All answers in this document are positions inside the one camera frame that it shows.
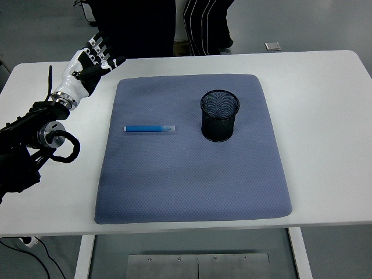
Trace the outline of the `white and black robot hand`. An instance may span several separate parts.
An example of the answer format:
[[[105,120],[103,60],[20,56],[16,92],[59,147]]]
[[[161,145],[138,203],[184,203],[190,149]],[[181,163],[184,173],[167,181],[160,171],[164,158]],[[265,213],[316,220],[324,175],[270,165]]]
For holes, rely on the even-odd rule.
[[[67,96],[78,104],[95,91],[101,77],[125,61],[124,56],[113,53],[110,39],[100,31],[75,53],[62,74],[61,85],[52,94]]]

